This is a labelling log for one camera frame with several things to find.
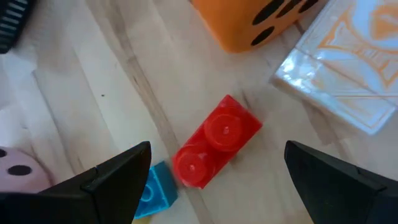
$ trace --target pink die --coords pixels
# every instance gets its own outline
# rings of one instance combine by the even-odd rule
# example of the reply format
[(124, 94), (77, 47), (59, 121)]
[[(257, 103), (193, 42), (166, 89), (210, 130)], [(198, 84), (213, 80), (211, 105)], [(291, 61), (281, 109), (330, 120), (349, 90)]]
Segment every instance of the pink die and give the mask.
[(0, 147), (0, 192), (37, 193), (49, 188), (49, 177), (32, 157)]

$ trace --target blue lego brick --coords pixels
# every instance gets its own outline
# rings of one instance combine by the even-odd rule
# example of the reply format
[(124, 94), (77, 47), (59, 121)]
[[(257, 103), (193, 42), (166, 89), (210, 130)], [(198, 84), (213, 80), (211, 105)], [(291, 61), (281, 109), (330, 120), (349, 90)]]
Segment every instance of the blue lego brick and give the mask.
[(134, 218), (142, 218), (168, 209), (177, 199), (177, 186), (163, 161), (149, 169), (147, 183)]

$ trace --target red plastic brick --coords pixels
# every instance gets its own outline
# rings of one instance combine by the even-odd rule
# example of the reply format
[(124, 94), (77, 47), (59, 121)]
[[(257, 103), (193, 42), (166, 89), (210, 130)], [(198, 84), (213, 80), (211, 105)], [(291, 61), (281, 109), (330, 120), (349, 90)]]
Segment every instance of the red plastic brick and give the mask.
[(232, 96), (226, 95), (173, 156), (175, 175), (184, 185), (203, 189), (261, 126)]

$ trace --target orange die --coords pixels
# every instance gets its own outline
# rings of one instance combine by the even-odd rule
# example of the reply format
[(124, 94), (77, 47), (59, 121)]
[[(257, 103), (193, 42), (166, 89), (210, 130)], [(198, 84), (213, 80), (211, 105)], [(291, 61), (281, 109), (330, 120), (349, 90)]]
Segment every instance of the orange die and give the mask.
[(280, 34), (318, 0), (192, 0), (228, 52), (259, 47)]

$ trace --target wooden floor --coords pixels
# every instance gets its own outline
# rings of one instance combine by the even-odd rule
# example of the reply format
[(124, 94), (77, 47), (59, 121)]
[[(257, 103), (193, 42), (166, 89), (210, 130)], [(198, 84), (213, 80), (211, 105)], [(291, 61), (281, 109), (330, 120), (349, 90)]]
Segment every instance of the wooden floor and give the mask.
[(287, 140), (398, 179), (398, 116), (369, 137), (269, 83), (325, 3), (261, 49), (227, 54), (186, 0), (41, 1), (17, 54), (36, 64), (31, 85), (49, 110), (29, 129), (60, 140), (34, 154), (55, 183), (145, 140), (153, 164), (169, 161), (230, 94), (264, 127), (151, 223), (311, 223), (284, 163)]

